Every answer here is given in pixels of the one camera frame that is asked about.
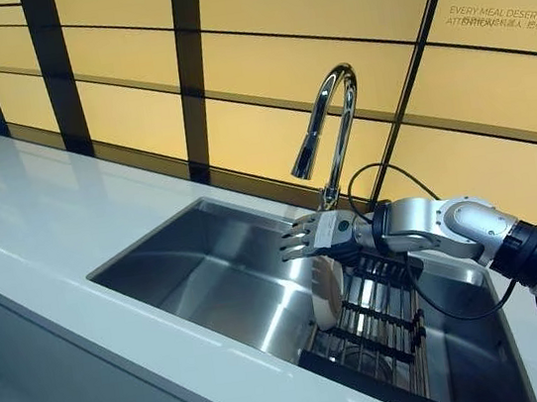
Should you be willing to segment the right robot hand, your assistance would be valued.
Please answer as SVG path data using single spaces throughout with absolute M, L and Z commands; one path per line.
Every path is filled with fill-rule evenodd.
M 376 252 L 372 223 L 348 210 L 330 210 L 301 216 L 281 235 L 282 261 L 327 256 L 355 266 L 365 252 Z

